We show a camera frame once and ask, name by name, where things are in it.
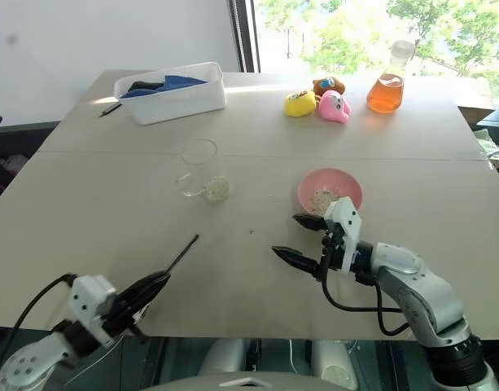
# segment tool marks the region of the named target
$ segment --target table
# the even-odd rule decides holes
[[[344,78],[353,110],[346,125],[316,114],[284,115],[286,94],[310,88],[309,79],[229,72],[224,110],[148,126],[137,125],[124,108],[98,118],[110,105],[113,82],[131,73],[138,71],[105,72],[40,151],[180,153],[190,138],[206,137],[227,156],[484,160],[446,85],[431,77],[409,79],[402,110],[393,115],[366,107],[374,80]]]
[[[457,289],[473,330],[499,338],[499,177],[487,162],[217,160],[237,178],[223,204],[178,193],[179,156],[36,154],[0,199],[0,325],[12,324],[57,275],[104,274],[121,289],[167,266],[199,233],[142,321],[149,335],[381,339],[373,314],[330,307],[319,283],[270,249],[290,245],[319,257],[321,234],[290,216],[300,211],[298,180],[330,165],[362,185],[362,239],[416,249]],[[372,288],[342,274],[330,274],[330,288],[340,301],[374,303]],[[24,326],[51,327],[65,300],[59,288]]]
[[[123,109],[96,118],[106,103],[93,102],[125,74],[104,73],[0,199],[0,326],[57,275],[103,274],[122,289],[166,267],[199,233],[142,321],[147,334],[382,339],[375,315],[334,309],[319,283],[271,251],[321,255],[321,234],[291,215],[301,210],[299,180],[329,166],[361,184],[361,238],[415,249],[457,290],[475,333],[499,338],[499,176],[437,86],[415,79],[401,110],[380,116],[360,103],[366,83],[349,78],[354,114],[343,127],[282,114],[284,94],[307,81],[228,73],[224,110],[148,126]],[[235,188],[224,203],[177,190],[179,154],[193,137],[219,146],[215,165]],[[374,290],[352,277],[330,273],[329,286],[349,305],[374,304]],[[63,289],[24,326],[65,317]],[[400,321],[387,316],[390,328]]]

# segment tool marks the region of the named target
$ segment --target pink rubber toy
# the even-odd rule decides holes
[[[317,106],[317,110],[326,120],[338,121],[342,124],[348,122],[348,116],[350,116],[351,112],[345,98],[333,90],[325,91]]]

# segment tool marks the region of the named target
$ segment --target clear plastic lid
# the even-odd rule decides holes
[[[392,45],[392,57],[408,60],[414,53],[415,45],[409,41],[395,41]]]

